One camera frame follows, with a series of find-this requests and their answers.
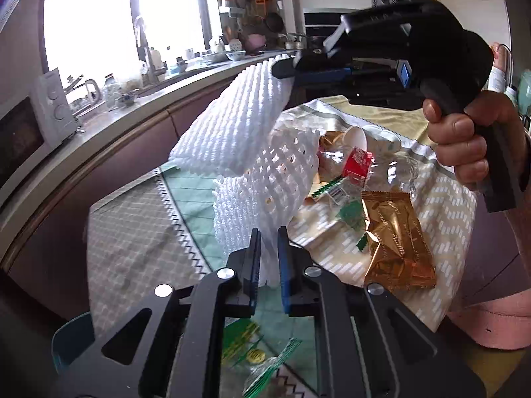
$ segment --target red packet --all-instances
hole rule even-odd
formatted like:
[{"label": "red packet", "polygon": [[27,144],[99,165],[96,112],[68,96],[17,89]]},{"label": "red packet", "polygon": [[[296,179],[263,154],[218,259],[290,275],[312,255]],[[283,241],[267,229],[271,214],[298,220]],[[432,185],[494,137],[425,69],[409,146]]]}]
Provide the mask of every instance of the red packet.
[{"label": "red packet", "polygon": [[348,177],[353,181],[358,181],[363,184],[365,183],[365,179],[368,175],[368,169],[371,167],[371,164],[372,153],[354,147],[344,165],[342,176],[344,178]]}]

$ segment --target microwave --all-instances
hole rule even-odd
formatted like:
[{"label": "microwave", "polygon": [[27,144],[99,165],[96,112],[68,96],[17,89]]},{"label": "microwave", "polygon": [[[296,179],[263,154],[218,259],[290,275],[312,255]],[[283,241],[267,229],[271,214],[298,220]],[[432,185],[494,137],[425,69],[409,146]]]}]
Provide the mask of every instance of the microwave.
[{"label": "microwave", "polygon": [[0,208],[77,128],[59,69],[39,76],[0,104]]}]

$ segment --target gold foil wrapper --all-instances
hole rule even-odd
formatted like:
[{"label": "gold foil wrapper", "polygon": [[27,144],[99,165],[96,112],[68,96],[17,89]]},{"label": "gold foil wrapper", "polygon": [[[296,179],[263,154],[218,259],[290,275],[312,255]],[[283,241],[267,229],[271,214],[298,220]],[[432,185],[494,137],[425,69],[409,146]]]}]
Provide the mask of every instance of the gold foil wrapper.
[{"label": "gold foil wrapper", "polygon": [[362,203],[372,255],[365,284],[380,283],[389,291],[434,287],[433,257],[410,194],[364,191]]}]

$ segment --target window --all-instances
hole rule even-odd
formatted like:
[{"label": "window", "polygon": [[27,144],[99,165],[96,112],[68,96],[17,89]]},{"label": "window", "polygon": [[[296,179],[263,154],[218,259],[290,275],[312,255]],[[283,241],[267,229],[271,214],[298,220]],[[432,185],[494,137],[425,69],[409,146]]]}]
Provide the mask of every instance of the window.
[{"label": "window", "polygon": [[101,86],[107,74],[139,59],[133,29],[138,14],[164,61],[185,49],[201,51],[212,32],[220,35],[217,10],[217,0],[44,0],[48,65],[59,68],[64,85],[69,75],[84,74]]},{"label": "window", "polygon": [[198,0],[139,0],[139,9],[148,42],[163,60],[168,46],[168,58],[182,56],[188,48],[204,49]]}]

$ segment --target cabinet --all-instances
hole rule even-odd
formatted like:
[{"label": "cabinet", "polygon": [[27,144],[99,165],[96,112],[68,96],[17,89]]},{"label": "cabinet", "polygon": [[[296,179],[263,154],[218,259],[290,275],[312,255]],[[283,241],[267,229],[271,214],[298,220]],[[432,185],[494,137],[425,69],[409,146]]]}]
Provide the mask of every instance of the cabinet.
[{"label": "cabinet", "polygon": [[177,142],[171,118],[133,139],[86,175],[51,210],[18,253],[9,276],[65,319],[89,310],[86,225],[90,206],[164,163]]},{"label": "cabinet", "polygon": [[50,211],[45,218],[28,222],[33,231],[15,254],[9,270],[13,281],[65,319],[89,311],[86,226],[90,206],[165,163],[179,136],[231,81],[170,105],[84,163],[46,199],[44,208]]}]

